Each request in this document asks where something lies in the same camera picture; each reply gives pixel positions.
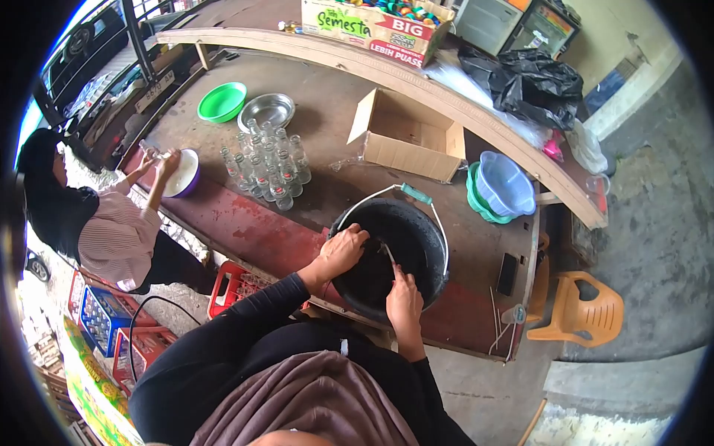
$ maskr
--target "black cable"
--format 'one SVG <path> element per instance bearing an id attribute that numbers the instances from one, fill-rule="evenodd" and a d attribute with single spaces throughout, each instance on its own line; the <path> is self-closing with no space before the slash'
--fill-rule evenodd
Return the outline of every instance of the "black cable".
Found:
<path id="1" fill-rule="evenodd" d="M 325 287 L 325 290 L 322 292 L 322 300 L 325 300 L 325 296 L 327 295 L 327 289 L 330 288 L 331 283 L 332 283 L 332 279 L 327 281 L 327 286 Z"/>
<path id="2" fill-rule="evenodd" d="M 132 340 L 134 339 L 134 323 L 136 322 L 136 315 L 139 314 L 139 311 L 141 311 L 141 309 L 144 307 L 144 305 L 147 302 L 149 302 L 151 299 L 159 299 L 159 300 L 163 300 L 164 302 L 168 302 L 172 305 L 175 305 L 175 306 L 179 307 L 181 309 L 181 311 L 183 311 L 185 314 L 187 314 L 191 319 L 193 319 L 193 321 L 195 323 L 197 323 L 199 325 L 201 324 L 192 314 L 190 314 L 188 311 L 186 311 L 186 309 L 184 307 L 180 306 L 176 302 L 170 301 L 169 299 L 162 298 L 161 296 L 157 296 L 157 295 L 149 296 L 146 298 L 146 300 L 144 302 L 139 304 L 139 308 L 137 308 L 136 311 L 134 312 L 134 315 L 131 316 L 131 322 L 129 323 L 129 365 L 131 366 L 131 375 L 134 377 L 134 384 L 136 384 L 139 381 L 136 378 L 136 370 L 134 369 L 134 351 L 131 349 L 131 346 L 133 345 Z"/>

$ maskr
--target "black hijab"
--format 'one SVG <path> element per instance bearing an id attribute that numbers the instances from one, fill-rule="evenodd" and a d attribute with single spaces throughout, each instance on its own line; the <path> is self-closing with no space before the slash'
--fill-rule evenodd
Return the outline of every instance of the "black hijab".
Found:
<path id="1" fill-rule="evenodd" d="M 27 220 L 35 234 L 80 265 L 79 234 L 99 207 L 99 197 L 90 188 L 69 188 L 57 181 L 52 166 L 59 141 L 57 132 L 35 130 L 20 150 L 17 170 L 25 175 Z"/>

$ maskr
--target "green plastic bowl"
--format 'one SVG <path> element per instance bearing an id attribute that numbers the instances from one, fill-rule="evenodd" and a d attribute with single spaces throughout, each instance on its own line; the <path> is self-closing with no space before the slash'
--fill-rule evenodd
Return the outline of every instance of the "green plastic bowl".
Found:
<path id="1" fill-rule="evenodd" d="M 241 112 L 248 89 L 240 82 L 228 82 L 209 91 L 198 104 L 198 117 L 208 122 L 226 122 Z"/>
<path id="2" fill-rule="evenodd" d="M 478 190 L 476 190 L 476 177 L 478 176 L 479 164 L 481 164 L 481 162 L 476 161 L 468 167 L 468 175 L 466 176 L 466 199 L 468 200 L 468 205 L 489 223 L 498 223 L 499 225 L 510 223 L 511 220 L 516 217 L 503 217 L 498 215 L 491 210 L 491 207 L 488 205 L 486 200 L 478 195 Z"/>

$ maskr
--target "empty glass bottle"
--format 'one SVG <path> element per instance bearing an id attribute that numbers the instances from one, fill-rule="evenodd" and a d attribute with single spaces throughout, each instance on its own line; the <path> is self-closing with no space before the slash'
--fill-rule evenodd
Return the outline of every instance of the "empty glass bottle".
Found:
<path id="1" fill-rule="evenodd" d="M 265 143 L 263 145 L 263 156 L 266 159 L 266 166 L 278 166 L 278 155 L 275 152 L 275 144 L 272 142 Z"/>
<path id="2" fill-rule="evenodd" d="M 263 143 L 275 143 L 275 128 L 270 121 L 265 121 L 261 124 L 261 133 L 263 135 Z"/>
<path id="3" fill-rule="evenodd" d="M 226 164 L 226 169 L 228 169 L 228 174 L 230 175 L 231 180 L 238 185 L 239 189 L 247 191 L 248 186 L 243 184 L 241 181 L 241 175 L 240 172 L 238 172 L 238 165 L 236 164 L 236 160 L 233 158 L 233 154 L 228 147 L 221 147 L 221 156 L 223 156 L 223 162 Z"/>
<path id="4" fill-rule="evenodd" d="M 260 155 L 257 155 L 255 153 L 251 155 L 251 167 L 253 168 L 253 175 L 255 176 L 256 184 L 261 189 L 263 198 L 265 198 L 266 201 L 275 201 L 275 197 L 273 197 L 272 192 L 270 192 L 268 172 L 266 171 L 266 168 L 263 165 L 263 159 Z"/>
<path id="5" fill-rule="evenodd" d="M 250 118 L 249 120 L 247 120 L 246 125 L 248 126 L 248 130 L 251 132 L 251 135 L 261 135 L 261 128 L 258 127 L 258 121 L 256 121 L 255 118 Z"/>
<path id="6" fill-rule="evenodd" d="M 275 204 L 281 211 L 287 211 L 293 207 L 293 197 L 288 192 L 285 181 L 278 173 L 278 168 L 270 166 L 268 168 L 268 177 L 270 178 L 270 191 L 275 197 Z"/>
<path id="7" fill-rule="evenodd" d="M 297 168 L 295 163 L 290 159 L 290 154 L 287 150 L 278 152 L 278 169 L 285 180 L 285 187 L 288 193 L 295 198 L 303 193 L 303 185 L 298 180 Z"/>
<path id="8" fill-rule="evenodd" d="M 293 156 L 293 161 L 298 168 L 298 181 L 300 184 L 307 184 L 312 179 L 312 172 L 310 172 L 310 161 L 308 156 L 305 154 L 303 149 L 303 144 L 300 139 L 300 135 L 292 135 L 290 137 L 290 149 Z"/>
<path id="9" fill-rule="evenodd" d="M 249 159 L 251 157 L 252 147 L 246 134 L 239 132 L 236 139 L 238 140 L 238 150 L 243 154 L 246 160 Z"/>
<path id="10" fill-rule="evenodd" d="M 238 174 L 241 177 L 241 183 L 238 185 L 238 187 L 242 191 L 248 191 L 255 198 L 260 198 L 261 196 L 263 196 L 263 193 L 258 187 L 256 179 L 253 176 L 253 169 L 251 167 L 251 164 L 246 160 L 246 157 L 243 156 L 242 153 L 237 153 L 233 159 L 236 161 L 236 165 L 238 166 Z"/>
<path id="11" fill-rule="evenodd" d="M 263 139 L 260 135 L 251 136 L 251 155 L 263 156 Z"/>
<path id="12" fill-rule="evenodd" d="M 290 151 L 290 141 L 288 141 L 288 133 L 285 131 L 284 128 L 277 128 L 275 130 L 275 137 L 278 140 L 277 146 L 278 150 L 287 150 L 288 152 Z"/>
<path id="13" fill-rule="evenodd" d="M 150 143 L 146 142 L 145 139 L 139 141 L 139 148 L 144 151 L 144 154 L 146 154 L 150 160 L 153 160 L 159 155 L 159 150 Z"/>

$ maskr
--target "black plastic bag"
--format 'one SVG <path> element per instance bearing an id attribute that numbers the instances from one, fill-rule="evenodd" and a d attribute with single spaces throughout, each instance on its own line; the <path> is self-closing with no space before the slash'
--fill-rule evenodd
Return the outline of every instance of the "black plastic bag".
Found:
<path id="1" fill-rule="evenodd" d="M 583 100 L 583 78 L 573 67 L 538 49 L 503 52 L 498 60 L 465 46 L 461 68 L 491 93 L 493 107 L 548 128 L 573 130 Z"/>

